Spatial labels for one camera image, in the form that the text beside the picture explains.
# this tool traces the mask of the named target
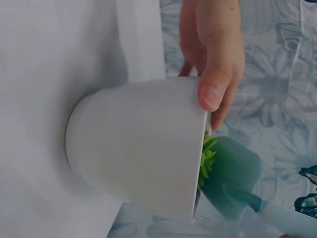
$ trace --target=white pot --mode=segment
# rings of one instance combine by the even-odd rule
[[[84,98],[67,126],[71,167],[108,195],[192,223],[207,113],[198,79],[130,83]]]

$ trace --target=floral tablecloth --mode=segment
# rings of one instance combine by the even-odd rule
[[[181,0],[161,0],[166,71],[183,63],[178,46]],[[228,135],[258,153],[263,172],[255,194],[317,218],[317,3],[240,0],[246,70],[226,122]],[[246,209],[228,223],[206,198],[193,226],[123,205],[108,238],[277,238]]]

